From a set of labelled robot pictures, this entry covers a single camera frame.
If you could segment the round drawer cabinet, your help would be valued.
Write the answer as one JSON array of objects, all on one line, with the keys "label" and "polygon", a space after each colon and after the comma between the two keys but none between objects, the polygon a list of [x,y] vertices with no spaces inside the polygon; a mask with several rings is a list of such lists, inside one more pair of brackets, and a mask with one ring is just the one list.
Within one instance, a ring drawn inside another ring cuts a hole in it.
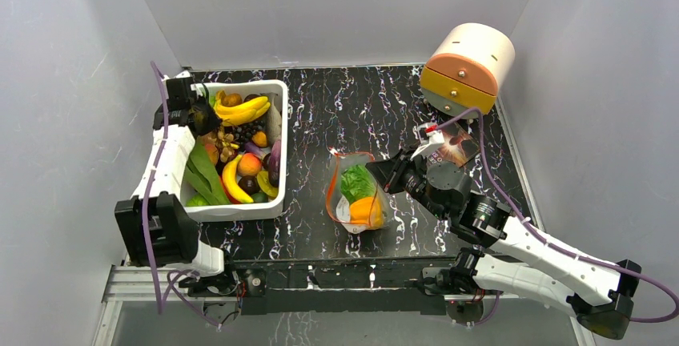
[{"label": "round drawer cabinet", "polygon": [[477,119],[494,107],[516,52],[510,38],[480,23],[453,28],[420,73],[420,89],[438,111]]}]

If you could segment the red peach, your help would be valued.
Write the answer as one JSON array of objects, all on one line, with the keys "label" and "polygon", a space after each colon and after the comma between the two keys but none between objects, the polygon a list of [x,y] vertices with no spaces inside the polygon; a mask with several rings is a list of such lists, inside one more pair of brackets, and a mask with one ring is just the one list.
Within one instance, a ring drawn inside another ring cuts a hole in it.
[{"label": "red peach", "polygon": [[263,169],[261,159],[252,153],[246,153],[237,157],[236,173],[238,176],[257,176]]}]

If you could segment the green lettuce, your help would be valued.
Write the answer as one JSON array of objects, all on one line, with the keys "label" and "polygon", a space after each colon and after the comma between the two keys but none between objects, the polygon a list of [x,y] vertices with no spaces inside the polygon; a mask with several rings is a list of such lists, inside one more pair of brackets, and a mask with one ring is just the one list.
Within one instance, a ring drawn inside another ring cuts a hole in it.
[{"label": "green lettuce", "polygon": [[340,176],[340,191],[350,203],[376,195],[376,183],[364,164],[356,164],[344,170]]}]

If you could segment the yellow banana bunch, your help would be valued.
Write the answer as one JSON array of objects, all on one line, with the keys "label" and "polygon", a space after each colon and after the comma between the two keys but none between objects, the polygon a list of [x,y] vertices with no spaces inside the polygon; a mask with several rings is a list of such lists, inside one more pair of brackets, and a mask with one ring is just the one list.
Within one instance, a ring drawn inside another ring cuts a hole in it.
[{"label": "yellow banana bunch", "polygon": [[271,105],[267,96],[256,96],[251,100],[243,102],[239,106],[223,107],[219,104],[218,98],[221,92],[224,91],[218,91],[216,93],[214,110],[225,127],[235,127],[255,121],[263,116]]}]

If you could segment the green leaf vegetable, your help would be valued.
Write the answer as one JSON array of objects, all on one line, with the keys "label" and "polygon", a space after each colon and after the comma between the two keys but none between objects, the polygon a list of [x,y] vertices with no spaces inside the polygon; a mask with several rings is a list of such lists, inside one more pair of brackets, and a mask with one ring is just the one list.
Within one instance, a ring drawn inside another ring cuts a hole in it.
[{"label": "green leaf vegetable", "polygon": [[205,199],[204,206],[220,206],[230,203],[215,166],[210,161],[204,145],[196,143],[188,156],[184,179],[196,193]]}]

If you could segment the black grape bunch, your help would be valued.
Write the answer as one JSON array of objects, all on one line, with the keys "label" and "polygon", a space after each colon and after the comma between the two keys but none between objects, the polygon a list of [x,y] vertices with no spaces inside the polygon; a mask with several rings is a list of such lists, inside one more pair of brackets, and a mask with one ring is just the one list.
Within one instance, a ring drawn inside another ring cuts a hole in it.
[{"label": "black grape bunch", "polygon": [[251,138],[260,131],[265,129],[264,122],[253,121],[241,124],[237,127],[231,128],[231,133],[234,136],[234,142],[240,146],[251,141]]}]

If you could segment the white food bin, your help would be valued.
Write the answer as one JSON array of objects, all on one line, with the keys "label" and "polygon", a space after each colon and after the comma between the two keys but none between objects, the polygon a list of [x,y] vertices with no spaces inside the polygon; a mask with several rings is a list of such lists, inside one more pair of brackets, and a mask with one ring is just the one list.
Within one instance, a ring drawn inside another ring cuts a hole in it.
[{"label": "white food bin", "polygon": [[205,199],[198,195],[186,180],[183,180],[181,200],[188,215],[191,218],[204,223],[273,219],[281,215],[283,212],[285,178],[287,174],[287,85],[277,79],[245,83],[208,82],[196,83],[195,85],[197,85],[200,90],[204,91],[208,98],[208,102],[213,109],[215,105],[215,96],[218,91],[240,94],[244,102],[251,100],[256,96],[267,96],[268,101],[271,104],[275,104],[282,115],[282,135],[280,138],[282,151],[279,187],[273,187],[268,180],[268,160],[273,145],[268,145],[265,129],[257,132],[251,138],[251,141],[239,146],[238,155],[246,153],[257,155],[262,161],[263,169],[257,176],[241,177],[237,175],[238,185],[254,200],[254,203],[251,204],[238,203],[229,196],[223,184],[222,172],[226,163],[221,163],[219,161],[218,151],[215,147],[215,132],[218,129],[224,129],[226,132],[231,133],[232,127],[225,127],[221,123],[215,130],[207,135],[199,137],[197,143],[201,143],[205,146],[210,161],[215,166],[215,169],[221,178],[224,191],[226,192],[230,203],[228,205],[220,206],[204,206]]}]

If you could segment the brown fish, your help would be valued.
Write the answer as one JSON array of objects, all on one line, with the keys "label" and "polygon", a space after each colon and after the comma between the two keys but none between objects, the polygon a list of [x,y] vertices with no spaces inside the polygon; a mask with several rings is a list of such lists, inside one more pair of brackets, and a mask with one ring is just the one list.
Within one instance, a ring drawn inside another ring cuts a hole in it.
[{"label": "brown fish", "polygon": [[265,114],[266,126],[265,134],[267,136],[267,143],[272,146],[282,135],[282,115],[275,104],[271,104],[267,113]]}]

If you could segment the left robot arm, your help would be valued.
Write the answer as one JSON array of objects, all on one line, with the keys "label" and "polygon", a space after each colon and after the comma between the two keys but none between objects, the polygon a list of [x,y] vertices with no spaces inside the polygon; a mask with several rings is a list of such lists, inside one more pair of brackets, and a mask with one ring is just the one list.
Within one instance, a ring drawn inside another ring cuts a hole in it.
[{"label": "left robot arm", "polygon": [[153,145],[143,177],[129,199],[115,205],[115,219],[136,267],[176,267],[208,276],[220,295],[239,285],[224,253],[199,239],[198,223],[180,201],[184,171],[196,139],[215,127],[204,91],[188,74],[160,81],[166,102],[155,112]]}]

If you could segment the brown kiwi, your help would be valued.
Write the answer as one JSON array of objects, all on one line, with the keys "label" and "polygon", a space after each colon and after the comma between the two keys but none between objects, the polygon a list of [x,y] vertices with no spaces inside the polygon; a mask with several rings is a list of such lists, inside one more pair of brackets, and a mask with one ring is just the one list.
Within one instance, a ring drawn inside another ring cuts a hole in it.
[{"label": "brown kiwi", "polygon": [[219,104],[223,107],[236,107],[243,103],[243,98],[237,93],[221,92],[218,96]]}]

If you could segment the single yellow banana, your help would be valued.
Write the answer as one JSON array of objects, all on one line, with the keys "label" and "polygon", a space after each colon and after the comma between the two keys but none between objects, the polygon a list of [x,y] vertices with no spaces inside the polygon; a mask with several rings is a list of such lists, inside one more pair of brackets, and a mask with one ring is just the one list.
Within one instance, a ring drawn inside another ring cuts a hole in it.
[{"label": "single yellow banana", "polygon": [[246,193],[237,181],[237,167],[243,155],[239,154],[228,162],[222,172],[222,181],[229,194],[229,196],[238,203],[251,204],[254,203],[253,198]]}]

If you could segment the clear zip top bag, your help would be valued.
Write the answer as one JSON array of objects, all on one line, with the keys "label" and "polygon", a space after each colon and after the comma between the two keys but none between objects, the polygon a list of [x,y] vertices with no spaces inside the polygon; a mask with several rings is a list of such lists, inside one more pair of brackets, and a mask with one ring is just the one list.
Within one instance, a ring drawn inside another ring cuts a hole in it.
[{"label": "clear zip top bag", "polygon": [[386,196],[367,168],[374,156],[365,151],[342,153],[334,148],[330,153],[331,178],[325,197],[329,218],[353,235],[385,228]]}]

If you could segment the purple eggplant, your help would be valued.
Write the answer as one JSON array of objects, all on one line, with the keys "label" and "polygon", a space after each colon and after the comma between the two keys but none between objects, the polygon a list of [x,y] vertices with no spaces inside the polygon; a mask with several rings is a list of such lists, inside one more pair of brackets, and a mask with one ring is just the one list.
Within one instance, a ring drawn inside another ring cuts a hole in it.
[{"label": "purple eggplant", "polygon": [[273,187],[279,187],[281,151],[282,143],[278,139],[271,148],[268,160],[268,180]]}]

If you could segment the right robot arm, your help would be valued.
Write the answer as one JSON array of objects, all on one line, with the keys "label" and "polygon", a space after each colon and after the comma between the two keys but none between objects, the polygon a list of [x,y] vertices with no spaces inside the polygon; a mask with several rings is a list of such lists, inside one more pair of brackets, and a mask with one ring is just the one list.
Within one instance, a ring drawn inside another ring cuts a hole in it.
[{"label": "right robot arm", "polygon": [[497,200],[472,190],[472,179],[450,162],[430,164],[400,151],[366,168],[388,194],[406,192],[451,232],[467,242],[453,265],[425,268],[411,285],[430,295],[507,292],[554,307],[604,338],[624,337],[633,312],[641,267],[585,262],[570,248],[561,254],[557,240],[523,225]]}]

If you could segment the orange bell pepper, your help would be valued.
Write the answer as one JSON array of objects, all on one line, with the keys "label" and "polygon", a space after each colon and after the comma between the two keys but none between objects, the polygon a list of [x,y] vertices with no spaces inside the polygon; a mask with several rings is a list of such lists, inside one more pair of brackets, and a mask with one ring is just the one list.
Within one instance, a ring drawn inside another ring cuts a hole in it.
[{"label": "orange bell pepper", "polygon": [[356,200],[349,207],[350,223],[364,225],[368,229],[380,229],[384,226],[381,202],[376,196]]}]

